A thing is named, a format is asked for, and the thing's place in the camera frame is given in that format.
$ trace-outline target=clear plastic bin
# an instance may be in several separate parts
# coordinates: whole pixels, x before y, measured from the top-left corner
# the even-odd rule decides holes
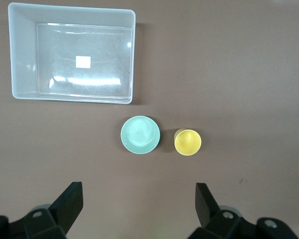
[[[15,98],[132,101],[132,10],[11,3],[8,16]]]

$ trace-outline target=yellow cup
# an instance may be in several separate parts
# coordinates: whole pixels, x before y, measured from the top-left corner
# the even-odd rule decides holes
[[[201,138],[194,130],[180,128],[174,135],[174,144],[177,152],[190,156],[200,149]]]

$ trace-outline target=teal bowl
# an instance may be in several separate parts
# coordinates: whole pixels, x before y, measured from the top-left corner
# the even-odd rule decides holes
[[[157,124],[146,116],[134,116],[128,119],[121,130],[123,145],[136,154],[151,152],[158,145],[159,138]]]

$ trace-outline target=brown tabletop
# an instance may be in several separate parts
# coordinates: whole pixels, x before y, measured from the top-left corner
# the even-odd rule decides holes
[[[69,239],[186,239],[204,182],[251,223],[278,218],[299,236],[299,0],[24,2],[134,10],[134,99],[15,99],[0,0],[0,215],[17,220],[82,181]],[[120,140],[136,115],[161,131],[145,155]],[[173,146],[182,127],[202,137],[193,156]]]

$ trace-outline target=white square label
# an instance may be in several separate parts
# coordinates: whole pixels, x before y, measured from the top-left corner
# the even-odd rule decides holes
[[[76,68],[91,68],[91,57],[90,56],[75,56],[75,67]]]

